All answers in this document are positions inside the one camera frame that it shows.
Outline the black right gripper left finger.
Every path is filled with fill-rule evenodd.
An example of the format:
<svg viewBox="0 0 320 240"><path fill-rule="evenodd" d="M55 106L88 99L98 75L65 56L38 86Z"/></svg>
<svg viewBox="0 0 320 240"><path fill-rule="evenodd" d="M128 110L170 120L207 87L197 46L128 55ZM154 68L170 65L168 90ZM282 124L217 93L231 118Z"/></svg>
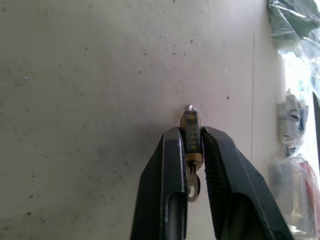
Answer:
<svg viewBox="0 0 320 240"><path fill-rule="evenodd" d="M144 168L138 185L130 239L184 240L188 188L179 127L167 130Z"/></svg>

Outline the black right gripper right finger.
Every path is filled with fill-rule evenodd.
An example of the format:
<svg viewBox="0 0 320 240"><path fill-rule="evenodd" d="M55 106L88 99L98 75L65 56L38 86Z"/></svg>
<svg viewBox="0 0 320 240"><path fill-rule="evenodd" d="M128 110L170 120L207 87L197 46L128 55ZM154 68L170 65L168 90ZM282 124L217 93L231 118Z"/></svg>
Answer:
<svg viewBox="0 0 320 240"><path fill-rule="evenodd" d="M205 179L217 240L291 240L264 177L223 131L201 129Z"/></svg>

